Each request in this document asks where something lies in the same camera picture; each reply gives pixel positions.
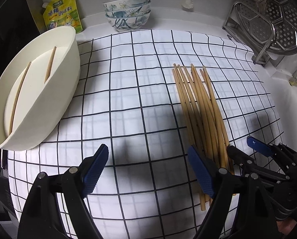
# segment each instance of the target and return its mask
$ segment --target checkered tablecloth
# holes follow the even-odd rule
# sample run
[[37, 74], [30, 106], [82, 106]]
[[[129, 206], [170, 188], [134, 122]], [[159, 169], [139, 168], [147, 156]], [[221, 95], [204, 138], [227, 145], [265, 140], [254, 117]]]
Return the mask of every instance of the checkered tablecloth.
[[[207, 67], [231, 144], [278, 170], [271, 158], [246, 144], [248, 135], [279, 143], [283, 133], [250, 48], [199, 33], [138, 30], [91, 39], [79, 44], [79, 51], [80, 81], [61, 121], [39, 146], [9, 152], [19, 218], [39, 172], [63, 173], [104, 143], [109, 160], [85, 200], [102, 236], [193, 238], [206, 211], [200, 210], [199, 185], [187, 160], [173, 63]], [[76, 238], [63, 195], [58, 200], [65, 229]], [[232, 226], [237, 201], [234, 196], [223, 235]]]

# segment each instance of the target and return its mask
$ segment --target stainless steel plate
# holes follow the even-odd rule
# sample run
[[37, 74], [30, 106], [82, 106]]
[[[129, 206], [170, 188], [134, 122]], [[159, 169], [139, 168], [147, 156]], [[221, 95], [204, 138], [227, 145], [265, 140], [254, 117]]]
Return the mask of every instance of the stainless steel plate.
[[[241, 0], [275, 27], [275, 40], [267, 51], [280, 55], [297, 53], [297, 6], [293, 0]], [[246, 6], [237, 5], [240, 24], [250, 41], [263, 48], [271, 35], [269, 24]]]

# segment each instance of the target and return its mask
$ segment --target brand logo on packet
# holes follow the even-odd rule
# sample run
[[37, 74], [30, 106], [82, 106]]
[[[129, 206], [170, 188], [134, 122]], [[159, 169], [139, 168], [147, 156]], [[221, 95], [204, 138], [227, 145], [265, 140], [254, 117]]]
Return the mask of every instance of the brand logo on packet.
[[57, 1], [54, 4], [52, 4], [53, 8], [59, 7], [60, 5], [63, 4], [63, 0]]

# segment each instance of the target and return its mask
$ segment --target silver bolt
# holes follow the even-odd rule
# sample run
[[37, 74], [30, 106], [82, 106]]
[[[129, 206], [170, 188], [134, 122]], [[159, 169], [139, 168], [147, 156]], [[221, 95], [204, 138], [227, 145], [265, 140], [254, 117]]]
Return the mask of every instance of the silver bolt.
[[39, 179], [42, 179], [44, 176], [45, 176], [45, 172], [40, 172], [40, 173], [38, 174], [38, 178], [39, 178]]
[[78, 171], [78, 168], [77, 167], [71, 167], [70, 169], [69, 169], [69, 173], [76, 173]]
[[226, 170], [225, 168], [219, 168], [219, 169], [218, 169], [218, 172], [219, 172], [220, 174], [227, 174], [227, 170]]
[[252, 177], [254, 180], [258, 179], [257, 173], [254, 173], [254, 172], [250, 175], [250, 177]]

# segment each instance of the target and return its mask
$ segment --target bundle of chopsticks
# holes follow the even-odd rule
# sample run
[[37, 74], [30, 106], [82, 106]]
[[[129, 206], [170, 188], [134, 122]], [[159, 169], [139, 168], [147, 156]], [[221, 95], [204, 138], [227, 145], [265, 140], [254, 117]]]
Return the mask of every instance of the bundle of chopsticks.
[[[174, 64], [173, 76], [186, 121], [189, 143], [195, 145], [200, 154], [213, 160], [218, 168], [226, 168], [234, 174], [233, 162], [226, 151], [229, 140], [210, 77], [205, 67], [200, 69], [200, 73], [208, 93], [193, 64], [191, 75], [185, 66]], [[205, 202], [211, 203], [212, 199], [201, 191], [200, 201], [201, 210], [205, 210]]]

